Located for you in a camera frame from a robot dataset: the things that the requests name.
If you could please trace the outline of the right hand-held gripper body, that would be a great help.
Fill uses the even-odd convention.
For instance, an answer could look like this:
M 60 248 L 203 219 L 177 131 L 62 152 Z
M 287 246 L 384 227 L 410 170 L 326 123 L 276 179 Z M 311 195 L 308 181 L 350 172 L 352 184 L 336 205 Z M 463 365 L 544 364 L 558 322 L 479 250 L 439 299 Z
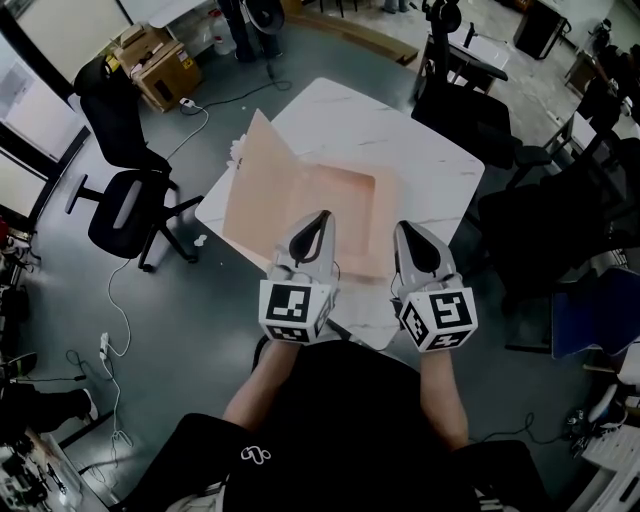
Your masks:
M 400 295 L 400 332 L 419 352 L 462 346 L 478 328 L 473 291 L 459 274 Z

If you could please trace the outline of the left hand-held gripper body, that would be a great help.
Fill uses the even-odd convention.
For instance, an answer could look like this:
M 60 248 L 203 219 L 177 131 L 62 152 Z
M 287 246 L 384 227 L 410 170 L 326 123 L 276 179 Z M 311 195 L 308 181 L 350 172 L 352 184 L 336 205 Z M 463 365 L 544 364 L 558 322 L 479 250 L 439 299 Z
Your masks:
M 311 345 L 335 307 L 338 279 L 332 272 L 314 275 L 273 265 L 260 281 L 258 322 L 267 339 Z

